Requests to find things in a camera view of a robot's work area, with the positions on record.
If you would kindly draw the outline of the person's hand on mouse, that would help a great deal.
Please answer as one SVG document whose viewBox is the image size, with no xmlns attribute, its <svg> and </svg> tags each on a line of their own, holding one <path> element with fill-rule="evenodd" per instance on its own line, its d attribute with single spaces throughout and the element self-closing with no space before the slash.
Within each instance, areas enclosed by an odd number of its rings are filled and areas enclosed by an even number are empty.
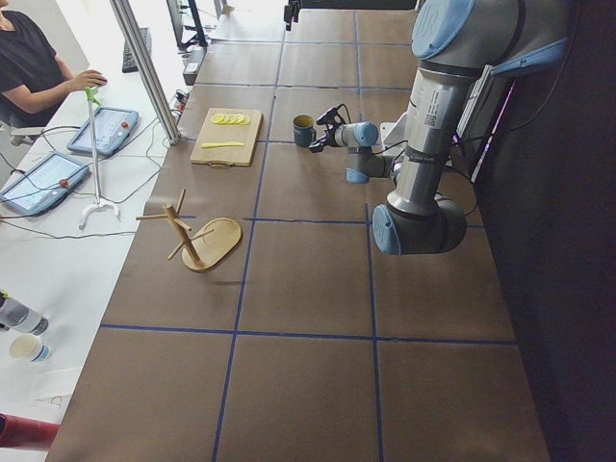
<svg viewBox="0 0 616 462">
<path fill-rule="evenodd" d="M 106 86 L 107 83 L 107 78 L 93 69 L 85 70 L 70 80 L 73 91 L 85 90 L 86 88 L 101 88 Z"/>
</svg>

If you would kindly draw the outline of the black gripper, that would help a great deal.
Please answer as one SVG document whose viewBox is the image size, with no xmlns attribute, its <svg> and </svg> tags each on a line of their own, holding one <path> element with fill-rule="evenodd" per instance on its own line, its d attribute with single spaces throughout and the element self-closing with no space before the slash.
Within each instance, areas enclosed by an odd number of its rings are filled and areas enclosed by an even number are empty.
<svg viewBox="0 0 616 462">
<path fill-rule="evenodd" d="M 338 129 L 337 123 L 324 123 L 322 126 L 324 133 L 318 141 L 309 144 L 308 148 L 312 153 L 323 152 L 326 146 L 337 147 L 336 132 Z"/>
</svg>

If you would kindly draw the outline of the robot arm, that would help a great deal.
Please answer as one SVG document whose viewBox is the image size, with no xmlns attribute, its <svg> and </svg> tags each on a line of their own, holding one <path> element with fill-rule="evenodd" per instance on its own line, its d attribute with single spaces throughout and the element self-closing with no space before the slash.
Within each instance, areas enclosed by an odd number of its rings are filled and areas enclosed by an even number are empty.
<svg viewBox="0 0 616 462">
<path fill-rule="evenodd" d="M 396 185 L 372 213 L 381 252 L 436 254 L 461 243 L 465 214 L 438 187 L 469 88 L 486 66 L 517 76 L 559 62 L 571 9 L 568 1 L 427 1 L 412 34 L 418 70 L 397 122 L 403 151 L 373 153 L 378 130 L 370 122 L 337 122 L 332 111 L 319 119 L 325 133 L 311 151 L 344 147 L 349 183 L 389 176 Z"/>
</svg>

